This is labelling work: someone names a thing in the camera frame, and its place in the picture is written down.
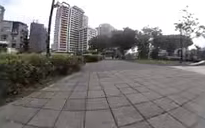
tree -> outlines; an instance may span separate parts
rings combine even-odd
[[[175,23],[176,31],[191,39],[203,37],[205,38],[205,26],[201,25],[198,18],[194,14],[188,12],[188,6],[182,10],[182,18]]]
[[[99,52],[102,52],[104,49],[109,47],[110,39],[107,36],[99,35],[96,37],[93,37],[89,41],[89,50],[98,50]]]
[[[156,36],[160,36],[162,35],[162,30],[158,27],[149,27],[149,26],[146,26],[142,29],[142,32],[145,34],[145,35],[149,35],[150,37],[154,38]]]
[[[171,56],[176,49],[181,48],[180,38],[183,42],[183,48],[187,48],[188,46],[193,44],[192,40],[187,36],[160,35],[153,39],[153,46],[155,48],[166,50]]]
[[[114,31],[111,37],[112,47],[117,47],[124,55],[126,50],[131,49],[137,45],[136,31],[130,28],[124,28],[124,30]]]
[[[197,58],[205,60],[205,47],[201,48],[198,45],[195,45],[197,51]]]
[[[149,46],[150,46],[150,36],[148,34],[144,34],[142,32],[139,32],[137,34],[137,40],[138,40],[138,57],[146,59],[148,58],[149,54]]]

grass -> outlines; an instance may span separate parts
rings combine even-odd
[[[135,60],[135,62],[140,63],[140,64],[156,64],[156,65],[176,65],[176,64],[179,64],[179,61],[152,60],[152,59],[140,59],[140,60]]]

building window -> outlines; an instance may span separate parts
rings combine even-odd
[[[16,44],[15,43],[12,43],[12,48],[15,48],[16,47]]]
[[[7,38],[8,38],[8,35],[2,35],[1,36],[1,40],[3,40],[3,41],[7,40]]]

road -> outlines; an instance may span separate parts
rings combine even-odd
[[[205,128],[205,75],[110,60],[0,108],[0,128]]]

green bush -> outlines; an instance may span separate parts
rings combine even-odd
[[[83,55],[85,62],[91,63],[91,62],[98,62],[103,59],[103,56],[101,55],[92,55],[92,54],[85,54]]]
[[[0,54],[0,86],[6,84],[7,94],[17,94],[47,77],[78,71],[82,62],[70,55]]]

